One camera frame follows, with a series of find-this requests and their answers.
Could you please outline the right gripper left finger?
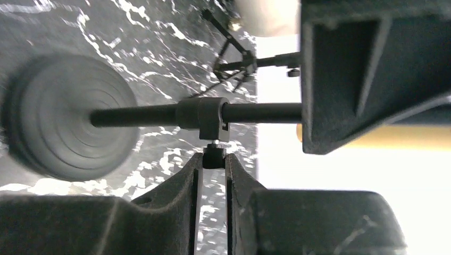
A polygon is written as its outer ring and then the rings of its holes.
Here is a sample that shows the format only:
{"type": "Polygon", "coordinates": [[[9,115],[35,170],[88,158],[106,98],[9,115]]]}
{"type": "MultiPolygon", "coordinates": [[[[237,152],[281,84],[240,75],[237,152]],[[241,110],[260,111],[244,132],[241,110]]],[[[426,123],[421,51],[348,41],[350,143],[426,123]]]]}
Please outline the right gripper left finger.
{"type": "Polygon", "coordinates": [[[1,254],[194,254],[202,157],[132,201],[1,197],[1,254]]]}

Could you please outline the beige microphone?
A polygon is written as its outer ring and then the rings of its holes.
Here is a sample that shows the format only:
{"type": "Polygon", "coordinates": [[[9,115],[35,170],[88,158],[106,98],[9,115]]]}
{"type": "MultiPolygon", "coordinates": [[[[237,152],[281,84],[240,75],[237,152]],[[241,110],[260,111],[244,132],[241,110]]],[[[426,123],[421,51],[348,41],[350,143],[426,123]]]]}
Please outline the beige microphone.
{"type": "Polygon", "coordinates": [[[65,181],[98,179],[118,168],[142,126],[195,130],[228,141],[232,123],[303,124],[303,104],[232,104],[221,97],[138,106],[125,79],[80,55],[49,55],[16,75],[2,113],[9,142],[36,172],[65,181]]]}

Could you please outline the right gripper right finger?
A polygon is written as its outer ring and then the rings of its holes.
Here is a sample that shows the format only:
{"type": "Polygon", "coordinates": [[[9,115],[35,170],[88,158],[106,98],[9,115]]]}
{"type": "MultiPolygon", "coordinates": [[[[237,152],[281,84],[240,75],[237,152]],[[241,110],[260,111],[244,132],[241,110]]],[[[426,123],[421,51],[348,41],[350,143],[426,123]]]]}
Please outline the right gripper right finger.
{"type": "Polygon", "coordinates": [[[407,254],[378,193],[267,189],[233,154],[225,173],[229,254],[407,254]]]}

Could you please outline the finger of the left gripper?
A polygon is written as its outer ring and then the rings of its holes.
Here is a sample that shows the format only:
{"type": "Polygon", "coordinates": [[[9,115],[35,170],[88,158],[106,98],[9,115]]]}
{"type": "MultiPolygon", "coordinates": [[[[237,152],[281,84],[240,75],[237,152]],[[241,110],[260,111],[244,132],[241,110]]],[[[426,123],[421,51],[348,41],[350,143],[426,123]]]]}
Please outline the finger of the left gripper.
{"type": "Polygon", "coordinates": [[[450,123],[450,1],[302,1],[303,151],[450,123]]]}

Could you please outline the black tripod microphone stand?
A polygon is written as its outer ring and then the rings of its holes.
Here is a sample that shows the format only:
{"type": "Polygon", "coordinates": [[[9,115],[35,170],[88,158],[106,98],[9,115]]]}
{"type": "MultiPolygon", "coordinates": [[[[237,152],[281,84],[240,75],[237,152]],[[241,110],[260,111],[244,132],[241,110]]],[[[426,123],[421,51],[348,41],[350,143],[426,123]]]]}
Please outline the black tripod microphone stand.
{"type": "Polygon", "coordinates": [[[212,66],[213,74],[219,79],[219,82],[211,87],[208,87],[204,91],[191,95],[190,98],[204,95],[217,86],[231,80],[237,81],[237,85],[232,91],[236,92],[236,90],[238,90],[243,83],[253,80],[253,74],[256,73],[259,67],[285,66],[288,69],[288,77],[295,78],[300,76],[299,52],[281,54],[267,58],[256,58],[254,53],[251,50],[245,49],[238,42],[238,40],[213,16],[210,10],[202,10],[202,18],[210,22],[223,36],[225,36],[226,41],[212,66]],[[241,61],[232,63],[222,62],[224,54],[230,45],[234,46],[234,48],[241,54],[241,61]]]}

